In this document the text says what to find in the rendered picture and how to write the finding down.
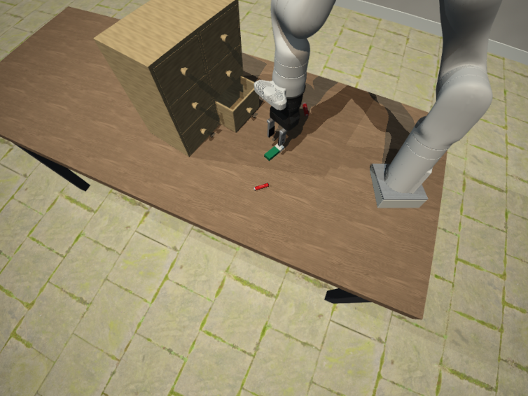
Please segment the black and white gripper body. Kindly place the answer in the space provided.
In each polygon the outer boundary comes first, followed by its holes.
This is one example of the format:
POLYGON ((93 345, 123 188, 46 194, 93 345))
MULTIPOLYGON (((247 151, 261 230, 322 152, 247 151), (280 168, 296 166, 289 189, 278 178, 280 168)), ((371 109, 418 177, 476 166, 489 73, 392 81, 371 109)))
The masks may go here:
POLYGON ((300 77, 287 78, 279 75, 274 68, 272 81, 258 80, 254 83, 255 92, 271 105, 270 117, 287 131, 299 122, 306 78, 307 71, 300 77))

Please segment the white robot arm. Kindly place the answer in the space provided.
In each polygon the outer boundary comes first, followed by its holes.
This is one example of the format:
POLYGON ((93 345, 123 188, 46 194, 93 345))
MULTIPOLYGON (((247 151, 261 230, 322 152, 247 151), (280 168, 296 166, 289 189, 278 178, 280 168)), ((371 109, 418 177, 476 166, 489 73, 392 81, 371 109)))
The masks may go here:
MULTIPOLYGON (((336 0, 271 0, 275 71, 302 76, 310 58, 307 38, 317 33, 336 0)), ((443 51, 436 102, 420 118, 384 173, 394 191, 411 193, 429 177, 449 147, 462 139, 489 108, 487 46, 502 0, 439 0, 443 51)))

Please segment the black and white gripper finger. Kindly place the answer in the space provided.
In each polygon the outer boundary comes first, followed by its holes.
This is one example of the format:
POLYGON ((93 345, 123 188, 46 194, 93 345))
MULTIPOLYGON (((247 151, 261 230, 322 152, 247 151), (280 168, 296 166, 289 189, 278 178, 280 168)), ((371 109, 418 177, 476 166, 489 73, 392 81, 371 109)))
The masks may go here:
POLYGON ((284 128, 281 129, 281 130, 279 131, 279 139, 278 139, 278 146, 279 146, 279 147, 280 147, 282 144, 285 143, 286 132, 287 132, 287 130, 285 130, 284 128))
POLYGON ((275 121, 272 118, 267 120, 268 123, 268 137, 270 138, 275 133, 275 121))

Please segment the small wooden chest of drawers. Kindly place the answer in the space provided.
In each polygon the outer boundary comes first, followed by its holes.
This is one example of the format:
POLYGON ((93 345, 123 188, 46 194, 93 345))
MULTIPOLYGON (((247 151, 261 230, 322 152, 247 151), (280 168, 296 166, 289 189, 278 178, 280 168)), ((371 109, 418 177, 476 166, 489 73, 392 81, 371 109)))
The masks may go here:
POLYGON ((150 0, 93 38, 150 133, 191 156, 220 125, 214 101, 243 76, 238 0, 150 0), (233 4, 237 5, 239 41, 207 68, 199 30, 233 4), (152 66, 197 34, 204 72, 169 103, 158 85, 152 66), (242 73, 213 98, 208 70, 239 44, 242 73), (169 105, 206 74, 211 103, 180 132, 169 105), (190 154, 181 134, 213 104, 217 127, 190 154))

